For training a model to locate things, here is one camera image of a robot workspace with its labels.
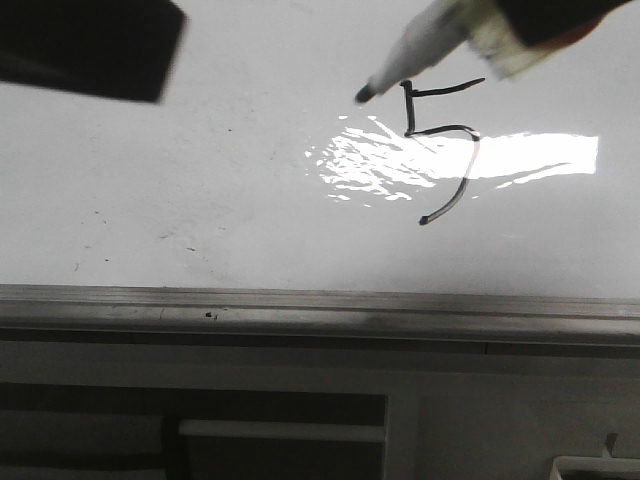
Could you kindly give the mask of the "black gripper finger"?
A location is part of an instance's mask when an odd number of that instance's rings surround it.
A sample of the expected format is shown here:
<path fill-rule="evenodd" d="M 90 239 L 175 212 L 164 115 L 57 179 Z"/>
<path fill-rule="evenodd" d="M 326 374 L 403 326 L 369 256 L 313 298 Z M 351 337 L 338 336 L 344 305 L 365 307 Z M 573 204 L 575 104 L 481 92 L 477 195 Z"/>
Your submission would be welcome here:
<path fill-rule="evenodd" d="M 4 1 L 1 79 L 156 103 L 186 23 L 172 1 Z"/>
<path fill-rule="evenodd" d="M 496 5 L 516 37 L 527 47 L 563 38 L 569 43 L 589 34 L 605 16 L 629 0 L 505 0 Z"/>

